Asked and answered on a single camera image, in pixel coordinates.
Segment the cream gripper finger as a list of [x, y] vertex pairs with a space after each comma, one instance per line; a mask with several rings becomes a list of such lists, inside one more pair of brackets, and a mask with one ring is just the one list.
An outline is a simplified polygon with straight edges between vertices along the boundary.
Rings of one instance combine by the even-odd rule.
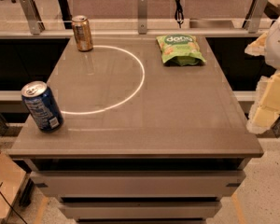
[[260, 56], [264, 54], [267, 32], [260, 35], [255, 41], [245, 48], [245, 53], [252, 56]]
[[255, 102], [252, 104], [246, 128], [254, 134], [268, 131], [280, 117], [280, 70], [270, 77], [261, 77]]

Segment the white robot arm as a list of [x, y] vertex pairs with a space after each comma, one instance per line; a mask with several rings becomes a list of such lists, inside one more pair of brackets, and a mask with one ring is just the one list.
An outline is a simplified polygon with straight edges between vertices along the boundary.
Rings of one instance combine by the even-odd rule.
[[252, 56], [263, 55], [266, 64], [276, 69], [270, 77], [261, 77], [256, 98], [248, 114], [246, 128], [254, 134], [268, 131], [280, 116], [280, 16], [257, 40], [245, 48]]

